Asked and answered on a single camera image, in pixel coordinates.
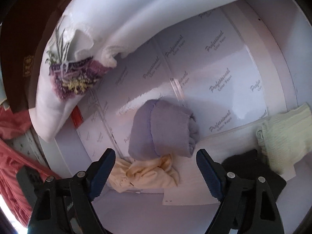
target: blue gripper pad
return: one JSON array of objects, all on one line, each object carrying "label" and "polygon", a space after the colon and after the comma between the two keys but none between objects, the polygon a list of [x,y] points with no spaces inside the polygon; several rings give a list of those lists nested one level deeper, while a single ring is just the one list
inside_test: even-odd
[{"label": "blue gripper pad", "polygon": [[108,148],[99,161],[93,162],[88,168],[87,173],[90,182],[88,197],[90,201],[93,201],[101,194],[115,160],[115,151]]},{"label": "blue gripper pad", "polygon": [[196,163],[213,197],[218,201],[224,198],[226,184],[226,171],[214,162],[205,149],[200,149],[196,154]]}]

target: metal screw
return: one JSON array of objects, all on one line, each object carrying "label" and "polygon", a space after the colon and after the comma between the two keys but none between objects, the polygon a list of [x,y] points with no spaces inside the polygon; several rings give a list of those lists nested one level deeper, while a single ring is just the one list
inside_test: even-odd
[{"label": "metal screw", "polygon": [[46,181],[48,181],[48,182],[51,182],[51,181],[53,181],[53,180],[54,180],[54,177],[53,177],[53,176],[49,176],[49,177],[46,178]]},{"label": "metal screw", "polygon": [[85,172],[84,171],[80,171],[77,173],[77,177],[78,178],[83,178],[85,176]]},{"label": "metal screw", "polygon": [[265,178],[263,178],[263,177],[259,177],[259,178],[258,178],[258,180],[259,180],[261,183],[266,182],[266,179],[265,179]]},{"label": "metal screw", "polygon": [[228,176],[229,178],[235,178],[235,173],[229,172],[229,173],[227,173],[227,176]]}]

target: red cloth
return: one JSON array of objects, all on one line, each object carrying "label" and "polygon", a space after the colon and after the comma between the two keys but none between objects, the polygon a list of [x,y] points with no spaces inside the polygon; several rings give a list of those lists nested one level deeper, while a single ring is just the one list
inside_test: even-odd
[{"label": "red cloth", "polygon": [[3,140],[12,139],[24,134],[32,125],[28,110],[12,113],[0,107],[0,137]]},{"label": "red cloth", "polygon": [[[4,111],[0,107],[0,137],[3,139],[24,134],[31,125],[28,110],[13,114],[11,110]],[[16,173],[24,165],[36,169],[43,181],[50,175],[60,178],[49,168],[13,150],[0,139],[0,194],[16,219],[27,227],[32,208],[16,179]]]}]

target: white garment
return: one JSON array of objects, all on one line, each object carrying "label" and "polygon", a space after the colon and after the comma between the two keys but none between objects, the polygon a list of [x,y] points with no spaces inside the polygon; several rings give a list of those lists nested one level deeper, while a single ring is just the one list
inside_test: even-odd
[{"label": "white garment", "polygon": [[305,103],[286,114],[278,114],[263,122],[256,131],[258,144],[274,172],[286,169],[312,151],[312,114]]},{"label": "white garment", "polygon": [[[72,0],[60,21],[64,43],[70,43],[67,60],[94,57],[113,68],[117,53],[127,55],[164,28],[235,0]],[[43,54],[35,108],[29,110],[33,126],[45,141],[55,137],[82,98],[62,101],[53,92]]]},{"label": "white garment", "polygon": [[132,164],[116,159],[108,177],[110,185],[117,192],[128,189],[171,188],[179,183],[179,174],[172,168],[172,157],[135,161]]}]

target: folded purple garment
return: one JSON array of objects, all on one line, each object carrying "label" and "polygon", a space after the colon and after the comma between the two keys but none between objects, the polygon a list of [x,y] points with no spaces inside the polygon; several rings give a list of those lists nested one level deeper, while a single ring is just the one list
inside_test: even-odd
[{"label": "folded purple garment", "polygon": [[150,160],[166,154],[191,157],[199,140],[193,112],[165,100],[148,100],[135,114],[129,154]]}]

